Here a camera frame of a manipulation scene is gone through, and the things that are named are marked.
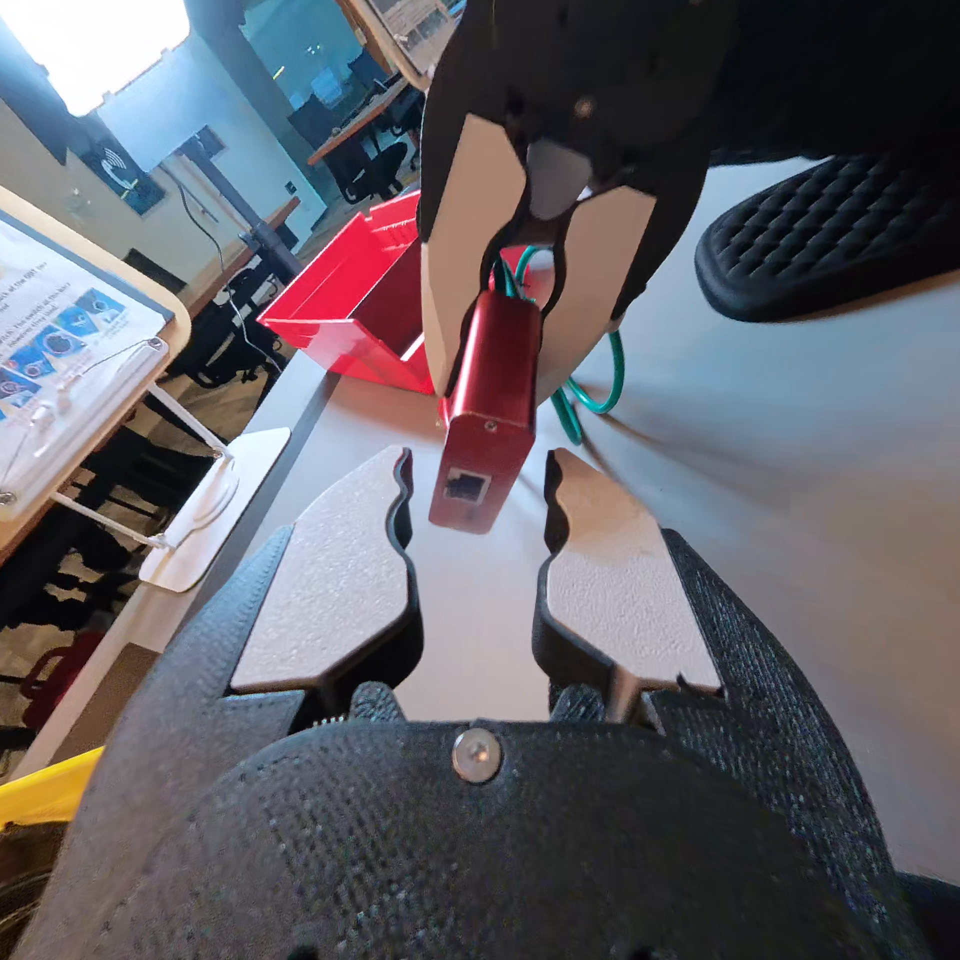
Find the grey metal post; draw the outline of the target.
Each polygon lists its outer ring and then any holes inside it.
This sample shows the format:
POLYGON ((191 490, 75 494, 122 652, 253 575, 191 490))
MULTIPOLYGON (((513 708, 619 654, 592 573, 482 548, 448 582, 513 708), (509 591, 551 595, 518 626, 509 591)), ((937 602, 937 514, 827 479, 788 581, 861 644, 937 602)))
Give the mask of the grey metal post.
POLYGON ((272 268, 283 284, 289 284, 303 266, 286 245, 277 230, 270 226, 239 193, 207 154, 197 134, 184 141, 179 153, 210 182, 227 204, 234 209, 248 230, 241 235, 246 246, 272 268))

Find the red ethernet splitter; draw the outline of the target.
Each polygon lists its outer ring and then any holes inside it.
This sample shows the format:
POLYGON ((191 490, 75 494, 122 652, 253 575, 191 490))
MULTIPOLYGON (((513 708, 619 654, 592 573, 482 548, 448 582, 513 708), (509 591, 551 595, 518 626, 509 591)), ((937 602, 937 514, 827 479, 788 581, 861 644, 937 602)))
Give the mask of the red ethernet splitter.
POLYGON ((472 535, 495 525, 536 438, 542 333, 533 301, 479 294, 459 375, 441 404, 446 436, 431 523, 472 535))

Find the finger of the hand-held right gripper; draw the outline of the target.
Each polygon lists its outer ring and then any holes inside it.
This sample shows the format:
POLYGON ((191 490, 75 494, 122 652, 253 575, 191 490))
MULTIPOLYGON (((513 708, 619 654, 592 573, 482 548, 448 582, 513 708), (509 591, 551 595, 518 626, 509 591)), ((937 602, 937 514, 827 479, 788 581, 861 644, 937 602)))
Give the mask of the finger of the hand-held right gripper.
POLYGON ((506 130, 468 113, 429 238, 421 240, 424 348, 437 397, 449 389, 489 248, 522 203, 527 174, 506 130))
POLYGON ((580 202, 561 252, 563 279, 543 323, 539 385, 562 385, 606 335, 656 199, 619 186, 580 202))

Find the wooden office desk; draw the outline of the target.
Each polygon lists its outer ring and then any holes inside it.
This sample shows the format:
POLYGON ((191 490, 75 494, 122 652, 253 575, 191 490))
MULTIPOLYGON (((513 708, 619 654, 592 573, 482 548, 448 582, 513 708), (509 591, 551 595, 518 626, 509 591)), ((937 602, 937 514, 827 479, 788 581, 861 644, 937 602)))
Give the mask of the wooden office desk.
POLYGON ((410 92, 420 93, 421 90, 403 78, 384 91, 373 94, 355 117, 331 131, 330 136, 308 157, 307 164, 310 167, 316 166, 333 150, 362 132, 378 117, 386 114, 395 102, 410 92))

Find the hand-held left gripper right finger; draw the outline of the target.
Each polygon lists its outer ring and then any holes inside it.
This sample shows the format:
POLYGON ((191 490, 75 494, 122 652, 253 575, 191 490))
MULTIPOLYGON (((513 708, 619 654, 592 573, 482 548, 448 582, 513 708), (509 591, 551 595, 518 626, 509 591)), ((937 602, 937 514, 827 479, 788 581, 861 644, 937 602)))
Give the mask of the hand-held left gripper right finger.
POLYGON ((544 475, 548 558, 537 575, 533 656, 560 691, 594 690, 628 722, 642 694, 723 691, 664 533, 626 488, 566 448, 544 475))

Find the yellow plastic bin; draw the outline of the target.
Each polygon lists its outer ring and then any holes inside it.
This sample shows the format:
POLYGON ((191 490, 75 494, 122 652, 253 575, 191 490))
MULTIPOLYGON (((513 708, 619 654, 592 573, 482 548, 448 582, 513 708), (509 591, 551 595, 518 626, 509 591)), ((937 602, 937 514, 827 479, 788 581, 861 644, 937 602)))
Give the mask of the yellow plastic bin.
POLYGON ((103 748, 89 750, 1 786, 1 830, 71 821, 103 748))

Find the red plastic bin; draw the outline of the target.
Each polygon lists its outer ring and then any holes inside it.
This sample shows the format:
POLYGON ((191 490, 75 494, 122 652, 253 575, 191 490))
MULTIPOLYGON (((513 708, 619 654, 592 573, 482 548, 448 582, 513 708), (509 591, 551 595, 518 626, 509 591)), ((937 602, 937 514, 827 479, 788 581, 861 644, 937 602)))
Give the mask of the red plastic bin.
POLYGON ((262 323, 330 372, 430 395, 419 191, 354 216, 262 323))

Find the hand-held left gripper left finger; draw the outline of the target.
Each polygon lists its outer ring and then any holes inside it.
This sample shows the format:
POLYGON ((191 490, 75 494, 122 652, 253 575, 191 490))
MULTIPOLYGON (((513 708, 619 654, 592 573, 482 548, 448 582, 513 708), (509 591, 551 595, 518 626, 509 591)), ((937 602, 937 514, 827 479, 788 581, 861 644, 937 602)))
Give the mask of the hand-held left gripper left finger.
POLYGON ((394 690, 419 664, 425 627, 412 540, 413 454, 387 446, 291 525, 229 682, 236 695, 302 692, 346 714, 366 683, 394 690))

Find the red plastic stool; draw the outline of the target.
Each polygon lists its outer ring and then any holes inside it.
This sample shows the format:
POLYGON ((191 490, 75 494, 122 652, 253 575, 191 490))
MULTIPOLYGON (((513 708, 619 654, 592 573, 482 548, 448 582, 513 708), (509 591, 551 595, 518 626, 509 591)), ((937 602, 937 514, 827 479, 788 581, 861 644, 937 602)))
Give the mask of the red plastic stool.
POLYGON ((39 731, 45 725, 106 633, 106 628, 77 631, 70 645, 50 649, 34 663, 19 684, 21 696, 28 701, 22 713, 26 728, 39 731))

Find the clear page holder bar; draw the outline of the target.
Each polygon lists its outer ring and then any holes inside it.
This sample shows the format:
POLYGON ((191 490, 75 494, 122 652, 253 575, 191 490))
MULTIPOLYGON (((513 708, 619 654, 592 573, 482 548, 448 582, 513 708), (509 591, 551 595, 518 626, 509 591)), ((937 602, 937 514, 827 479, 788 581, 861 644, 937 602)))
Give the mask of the clear page holder bar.
POLYGON ((67 373, 2 423, 1 519, 18 524, 58 490, 169 363, 160 337, 67 373))

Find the blue phone wall sign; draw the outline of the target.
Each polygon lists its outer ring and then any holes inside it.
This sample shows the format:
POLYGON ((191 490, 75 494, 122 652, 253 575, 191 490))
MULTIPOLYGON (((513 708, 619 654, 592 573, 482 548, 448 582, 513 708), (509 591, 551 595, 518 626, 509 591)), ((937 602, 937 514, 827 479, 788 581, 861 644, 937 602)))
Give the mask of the blue phone wall sign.
POLYGON ((79 159, 126 207, 140 217, 148 214, 167 197, 166 190, 111 136, 94 141, 79 155, 79 159))

